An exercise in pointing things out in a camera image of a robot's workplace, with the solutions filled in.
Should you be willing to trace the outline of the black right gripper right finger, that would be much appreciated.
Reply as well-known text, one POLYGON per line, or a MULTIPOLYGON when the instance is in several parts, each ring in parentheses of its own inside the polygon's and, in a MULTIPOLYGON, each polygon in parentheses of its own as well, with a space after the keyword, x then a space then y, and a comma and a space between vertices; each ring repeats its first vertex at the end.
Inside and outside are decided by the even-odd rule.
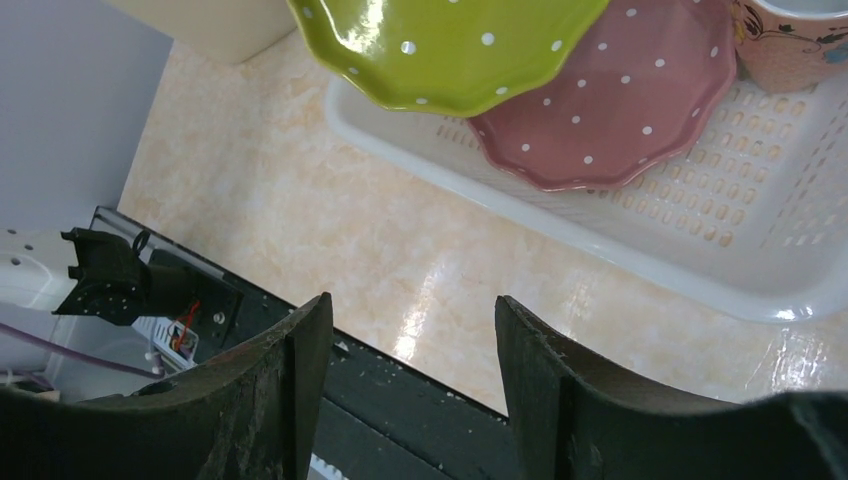
POLYGON ((509 422, 528 479, 843 479, 847 395, 735 404, 637 374, 512 297, 495 305, 509 422))

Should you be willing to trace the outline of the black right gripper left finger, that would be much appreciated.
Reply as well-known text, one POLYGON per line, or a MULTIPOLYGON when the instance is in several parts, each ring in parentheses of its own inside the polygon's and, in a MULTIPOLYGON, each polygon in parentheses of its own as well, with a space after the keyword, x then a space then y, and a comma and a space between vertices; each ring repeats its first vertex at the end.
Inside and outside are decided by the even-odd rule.
POLYGON ((304 479, 333 344, 323 293, 264 332, 129 395, 1 392, 5 479, 304 479))

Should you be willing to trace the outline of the white perforated plastic basket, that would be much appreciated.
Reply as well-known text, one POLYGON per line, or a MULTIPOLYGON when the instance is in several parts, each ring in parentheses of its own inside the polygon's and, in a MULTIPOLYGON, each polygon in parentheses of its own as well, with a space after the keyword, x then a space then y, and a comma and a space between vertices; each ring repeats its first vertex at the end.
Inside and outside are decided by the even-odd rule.
POLYGON ((493 168, 462 121, 383 110, 343 80, 325 112, 358 148, 728 315, 847 308, 845 77, 785 95, 739 81, 693 147, 619 190, 536 190, 493 168))

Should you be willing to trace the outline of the pink polka dot plate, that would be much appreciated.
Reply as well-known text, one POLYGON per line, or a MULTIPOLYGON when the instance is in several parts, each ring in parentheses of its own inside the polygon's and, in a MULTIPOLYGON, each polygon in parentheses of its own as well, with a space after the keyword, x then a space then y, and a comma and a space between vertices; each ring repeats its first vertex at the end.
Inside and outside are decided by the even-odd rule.
POLYGON ((468 124, 544 191, 622 186, 685 152, 737 73, 725 1, 613 1, 558 76, 468 124))

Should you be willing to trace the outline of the green polka dot plate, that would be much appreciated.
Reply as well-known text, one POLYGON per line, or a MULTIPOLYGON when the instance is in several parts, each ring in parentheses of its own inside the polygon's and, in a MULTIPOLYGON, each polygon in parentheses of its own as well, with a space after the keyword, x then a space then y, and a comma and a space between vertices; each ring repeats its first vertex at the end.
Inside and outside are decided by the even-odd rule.
POLYGON ((552 80, 608 4, 318 0, 288 6, 310 53, 374 104, 469 118, 552 80))

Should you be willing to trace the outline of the pink floral mug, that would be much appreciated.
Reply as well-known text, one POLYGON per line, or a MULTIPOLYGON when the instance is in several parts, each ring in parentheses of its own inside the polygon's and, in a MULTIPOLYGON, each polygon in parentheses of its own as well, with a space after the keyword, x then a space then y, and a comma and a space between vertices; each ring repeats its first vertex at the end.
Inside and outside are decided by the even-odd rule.
POLYGON ((847 3, 733 1, 736 52, 752 80, 788 93, 847 71, 847 3))

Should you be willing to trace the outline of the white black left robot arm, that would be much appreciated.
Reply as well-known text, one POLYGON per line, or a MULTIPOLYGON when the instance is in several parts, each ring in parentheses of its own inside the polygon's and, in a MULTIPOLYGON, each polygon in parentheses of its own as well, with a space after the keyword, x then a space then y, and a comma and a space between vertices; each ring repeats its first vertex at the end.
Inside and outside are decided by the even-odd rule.
POLYGON ((1 231, 1 302, 54 316, 130 326, 142 315, 149 269, 124 238, 83 228, 1 231))

